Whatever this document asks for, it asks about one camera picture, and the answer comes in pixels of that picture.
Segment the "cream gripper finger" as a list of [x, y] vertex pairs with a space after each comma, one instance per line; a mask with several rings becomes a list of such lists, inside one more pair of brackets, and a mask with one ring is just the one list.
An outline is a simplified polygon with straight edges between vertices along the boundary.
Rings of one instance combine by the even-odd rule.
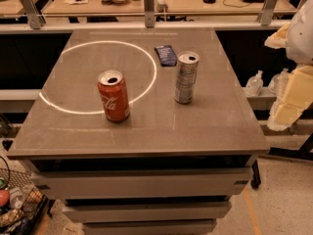
[[282, 71], [276, 96], [267, 126], [274, 131], [283, 131], [313, 103], [313, 67], [298, 65], [291, 73]]
[[275, 33], [265, 40], [265, 45], [273, 49], [285, 48], [287, 45], [287, 32], [289, 24], [280, 27]]

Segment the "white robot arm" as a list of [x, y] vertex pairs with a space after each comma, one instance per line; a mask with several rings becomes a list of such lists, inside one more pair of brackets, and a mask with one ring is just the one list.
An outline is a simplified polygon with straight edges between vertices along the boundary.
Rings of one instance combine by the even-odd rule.
[[267, 126], [282, 131], [295, 123], [313, 103], [313, 0], [306, 0], [291, 19], [268, 37], [265, 45], [285, 48], [296, 68], [282, 71], [277, 87], [277, 99], [270, 110]]

